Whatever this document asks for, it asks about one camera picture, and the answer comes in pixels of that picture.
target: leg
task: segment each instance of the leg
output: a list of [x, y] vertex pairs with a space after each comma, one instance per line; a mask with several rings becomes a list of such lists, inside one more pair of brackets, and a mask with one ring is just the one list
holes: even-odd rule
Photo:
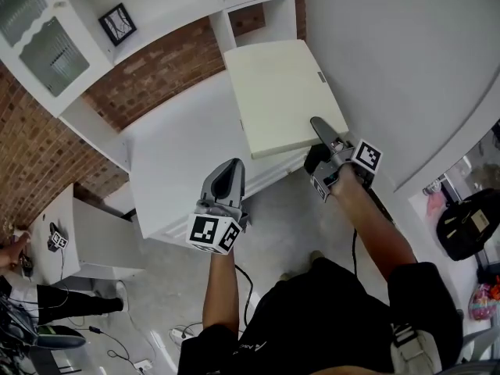
[[91, 297], [41, 285], [37, 286], [37, 292], [40, 325], [68, 316], [96, 316], [123, 309], [123, 302], [119, 298]]

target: person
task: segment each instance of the person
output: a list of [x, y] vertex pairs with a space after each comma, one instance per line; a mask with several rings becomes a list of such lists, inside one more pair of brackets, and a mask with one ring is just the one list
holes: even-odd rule
[[121, 281], [116, 284], [118, 297], [100, 298], [34, 284], [11, 271], [30, 240], [27, 232], [21, 231], [19, 235], [16, 242], [0, 249], [0, 292], [12, 304], [24, 308], [35, 324], [44, 325], [72, 316], [95, 316], [128, 310], [127, 289]]
[[234, 254], [212, 254], [203, 331], [183, 342], [179, 375], [393, 373], [392, 324], [406, 323], [433, 336], [443, 369], [455, 365], [462, 320], [436, 266], [417, 263], [349, 165], [331, 192], [387, 281], [390, 307], [315, 253], [308, 273], [279, 281], [262, 298], [238, 340]]

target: concrete floor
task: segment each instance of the concrete floor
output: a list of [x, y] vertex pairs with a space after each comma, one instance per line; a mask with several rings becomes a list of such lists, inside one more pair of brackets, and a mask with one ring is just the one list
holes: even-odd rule
[[[284, 272], [301, 273], [307, 269], [309, 253], [321, 250], [326, 257], [352, 269], [352, 226], [333, 199], [321, 202], [304, 170], [299, 170], [245, 201], [252, 225], [235, 246], [236, 263], [252, 278], [255, 285], [252, 303], [258, 301]], [[109, 317], [88, 317], [85, 326], [100, 327], [118, 338], [128, 348], [133, 362], [154, 360], [150, 374], [171, 374], [172, 363], [178, 363], [178, 347], [170, 340], [169, 330], [202, 318], [210, 256], [197, 250], [169, 245], [161, 241], [142, 240], [140, 246], [147, 260], [143, 273], [125, 281], [130, 296], [130, 315], [115, 313]], [[359, 279], [366, 290], [384, 302], [388, 301], [384, 279], [358, 240]], [[242, 311], [248, 293], [248, 282], [238, 274]], [[73, 319], [81, 323], [81, 318]], [[166, 347], [162, 354], [151, 332], [157, 332]], [[193, 327], [197, 334], [201, 326]], [[135, 375], [128, 362], [111, 359], [110, 348], [123, 354], [121, 347], [103, 335], [82, 331], [89, 343], [85, 349], [68, 352], [68, 359], [84, 373]], [[148, 339], [153, 348], [146, 342]], [[66, 357], [58, 356], [64, 363]]]

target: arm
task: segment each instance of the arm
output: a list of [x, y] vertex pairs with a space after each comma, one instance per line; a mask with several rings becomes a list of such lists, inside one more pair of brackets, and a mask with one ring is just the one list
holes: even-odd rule
[[396, 267], [416, 263], [405, 237], [380, 212], [350, 166], [341, 168], [340, 179], [332, 187], [332, 194], [358, 231], [385, 280]]
[[209, 285], [203, 305], [203, 328], [224, 325], [238, 335], [239, 300], [234, 250], [228, 255], [212, 254]]
[[0, 250], [0, 268], [5, 268], [10, 264], [17, 264], [19, 261], [19, 254], [23, 251], [29, 238], [30, 235], [25, 232], [16, 243], [8, 245]]

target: hand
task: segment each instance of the hand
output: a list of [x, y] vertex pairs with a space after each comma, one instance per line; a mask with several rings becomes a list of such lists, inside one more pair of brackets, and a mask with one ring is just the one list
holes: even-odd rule
[[351, 164], [344, 164], [338, 174], [338, 181], [331, 188], [331, 194], [335, 197], [349, 193], [353, 189], [360, 186], [358, 177], [356, 176]]

